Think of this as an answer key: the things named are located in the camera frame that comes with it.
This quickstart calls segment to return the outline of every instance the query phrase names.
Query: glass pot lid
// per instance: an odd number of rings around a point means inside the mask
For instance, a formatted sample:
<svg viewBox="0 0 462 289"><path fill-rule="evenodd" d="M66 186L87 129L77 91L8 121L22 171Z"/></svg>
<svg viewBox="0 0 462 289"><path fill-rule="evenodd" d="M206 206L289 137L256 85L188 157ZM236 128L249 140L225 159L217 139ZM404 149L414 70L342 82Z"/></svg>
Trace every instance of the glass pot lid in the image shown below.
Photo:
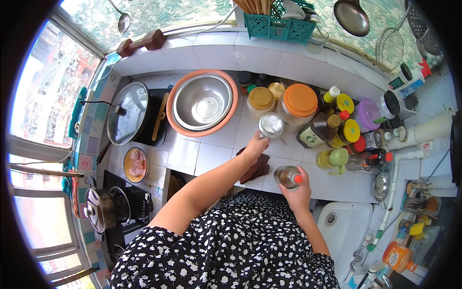
<svg viewBox="0 0 462 289"><path fill-rule="evenodd" d="M131 141L139 131L148 104L148 90L141 82L124 87L109 108L107 131L111 142L121 146Z"/></svg>

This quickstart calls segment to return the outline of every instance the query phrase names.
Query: water pipe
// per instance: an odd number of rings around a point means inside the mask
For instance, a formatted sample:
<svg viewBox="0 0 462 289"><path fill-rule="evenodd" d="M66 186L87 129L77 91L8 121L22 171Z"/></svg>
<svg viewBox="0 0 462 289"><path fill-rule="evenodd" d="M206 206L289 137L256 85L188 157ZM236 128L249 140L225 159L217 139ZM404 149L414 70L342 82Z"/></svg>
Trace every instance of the water pipe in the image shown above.
<svg viewBox="0 0 462 289"><path fill-rule="evenodd" d="M408 152L408 153L397 153L394 155L394 162L395 162L395 169L393 170L393 179L391 182L390 186L390 192L389 192L389 199L388 199L388 205L387 205L387 210L385 212L385 216L383 217L382 223L380 224L380 227L377 231L377 234L375 236L375 239L372 241L372 243L367 245L367 250L372 252L378 241L383 235L383 232L385 230L385 226L387 225L387 220L388 216L390 215L391 210L393 209L393 199L395 198L395 193L396 193L396 188L398 186L398 171L399 171L399 163L400 160L402 159L415 159L419 158L422 159L426 157L426 154L423 150L419 149L416 151Z"/></svg>

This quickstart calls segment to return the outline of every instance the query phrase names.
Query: glass cup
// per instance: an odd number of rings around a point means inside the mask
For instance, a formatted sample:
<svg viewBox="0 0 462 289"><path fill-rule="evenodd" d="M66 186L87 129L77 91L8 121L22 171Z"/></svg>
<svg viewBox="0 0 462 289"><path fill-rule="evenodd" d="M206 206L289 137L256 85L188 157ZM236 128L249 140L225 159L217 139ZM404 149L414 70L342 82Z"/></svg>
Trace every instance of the glass cup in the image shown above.
<svg viewBox="0 0 462 289"><path fill-rule="evenodd" d="M329 34L324 28L318 27L318 29L322 31L322 35L318 33L315 34L315 32L318 32L315 30L306 43L306 49L313 54L320 53L329 38Z"/></svg>

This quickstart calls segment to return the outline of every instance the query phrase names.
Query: brown cloth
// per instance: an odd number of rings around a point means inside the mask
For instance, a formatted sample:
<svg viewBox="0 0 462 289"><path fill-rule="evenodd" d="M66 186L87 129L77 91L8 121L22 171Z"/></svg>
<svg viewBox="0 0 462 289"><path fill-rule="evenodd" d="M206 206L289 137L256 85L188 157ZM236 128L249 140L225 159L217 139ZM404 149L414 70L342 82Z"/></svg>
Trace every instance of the brown cloth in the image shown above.
<svg viewBox="0 0 462 289"><path fill-rule="evenodd" d="M237 152L236 155L240 155L245 148L242 148ZM249 168L249 170L240 178L239 182L245 184L248 181L258 178L259 176L264 176L269 173L269 155L261 154L257 162Z"/></svg>

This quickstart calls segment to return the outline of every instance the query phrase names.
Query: window glass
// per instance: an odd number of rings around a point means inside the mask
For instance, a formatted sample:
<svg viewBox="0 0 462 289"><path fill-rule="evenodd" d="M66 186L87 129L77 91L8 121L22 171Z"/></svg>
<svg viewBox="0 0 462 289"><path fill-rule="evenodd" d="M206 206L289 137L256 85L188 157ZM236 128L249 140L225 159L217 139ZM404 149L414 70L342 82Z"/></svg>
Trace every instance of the window glass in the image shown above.
<svg viewBox="0 0 462 289"><path fill-rule="evenodd" d="M30 163L39 160L9 155L10 163ZM62 163L42 163L30 164L27 167L43 169L49 171L62 172ZM18 188L27 188L32 190L62 190L62 177L35 174L30 172L20 172L10 170L11 183Z"/></svg>
<svg viewBox="0 0 462 289"><path fill-rule="evenodd" d="M33 249L72 243L64 198L14 196L14 202Z"/></svg>
<svg viewBox="0 0 462 289"><path fill-rule="evenodd" d="M90 39L104 51L115 50L122 40L155 29L219 22L231 10L230 0L113 0L131 24L123 35L117 29L120 13L108 0L64 0L61 7ZM228 19L235 21L234 14Z"/></svg>
<svg viewBox="0 0 462 289"><path fill-rule="evenodd" d="M88 86L99 59L47 23L25 63L16 91L10 133L70 148L69 121L80 89Z"/></svg>
<svg viewBox="0 0 462 289"><path fill-rule="evenodd" d="M82 265L77 254L38 263L45 274L59 273Z"/></svg>

